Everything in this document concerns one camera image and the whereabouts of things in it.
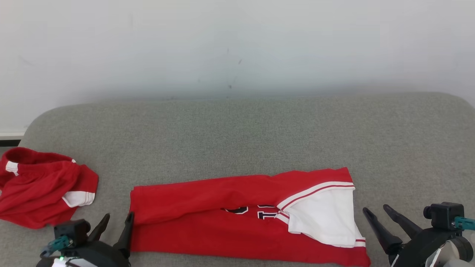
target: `black baseboard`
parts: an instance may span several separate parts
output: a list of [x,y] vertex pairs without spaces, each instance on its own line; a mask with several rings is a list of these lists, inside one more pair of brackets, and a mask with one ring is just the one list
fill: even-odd
[[0,147],[18,146],[20,140],[0,140]]

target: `white wall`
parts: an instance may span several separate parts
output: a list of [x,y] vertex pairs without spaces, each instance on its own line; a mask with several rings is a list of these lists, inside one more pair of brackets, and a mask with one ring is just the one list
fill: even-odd
[[0,133],[117,98],[443,91],[475,104],[473,0],[0,0]]

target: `teal connector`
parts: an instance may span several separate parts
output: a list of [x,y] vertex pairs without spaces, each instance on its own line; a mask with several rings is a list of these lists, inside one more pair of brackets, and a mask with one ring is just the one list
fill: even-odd
[[464,217],[455,217],[456,228],[463,230],[475,230],[475,219],[469,219]]
[[58,239],[55,239],[48,243],[48,245],[43,249],[43,255],[49,257],[51,254],[58,250],[65,249],[73,243],[67,236],[62,236]]

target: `couch cushion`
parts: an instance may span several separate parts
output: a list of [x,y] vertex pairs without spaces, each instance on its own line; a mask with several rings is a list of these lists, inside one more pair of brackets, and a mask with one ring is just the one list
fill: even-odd
[[[387,266],[388,260],[363,207],[405,241],[384,203],[423,228],[430,221],[422,210],[431,203],[465,204],[465,215],[475,218],[475,110],[440,93],[66,106],[37,118],[20,146],[67,155],[99,175],[94,203],[79,208],[73,219],[94,226],[110,212],[101,237],[109,244],[120,236],[134,185],[290,170],[349,168],[355,220],[373,266]],[[34,266],[53,229],[0,221],[0,237],[0,266]],[[165,253],[133,253],[131,263],[309,266]]]

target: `floor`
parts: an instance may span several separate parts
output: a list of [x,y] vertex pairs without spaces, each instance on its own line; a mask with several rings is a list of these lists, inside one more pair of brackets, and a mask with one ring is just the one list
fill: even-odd
[[5,153],[10,148],[11,147],[0,147],[0,157],[3,155],[3,153]]

